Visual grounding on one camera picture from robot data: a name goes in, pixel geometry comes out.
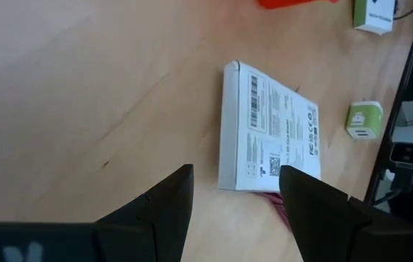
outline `wooden table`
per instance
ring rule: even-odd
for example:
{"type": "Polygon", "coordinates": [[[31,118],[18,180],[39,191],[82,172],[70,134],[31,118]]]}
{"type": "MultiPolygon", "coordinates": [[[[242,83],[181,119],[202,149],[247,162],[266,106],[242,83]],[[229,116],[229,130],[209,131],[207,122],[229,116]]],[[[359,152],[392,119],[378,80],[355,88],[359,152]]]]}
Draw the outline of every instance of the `wooden table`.
{"type": "Polygon", "coordinates": [[[347,109],[389,114],[413,15],[385,36],[352,16],[352,1],[0,0],[0,220],[94,221],[193,163],[184,261],[300,261],[265,199],[216,189],[222,68],[315,101],[322,179],[363,199],[379,140],[352,140],[347,109]]]}

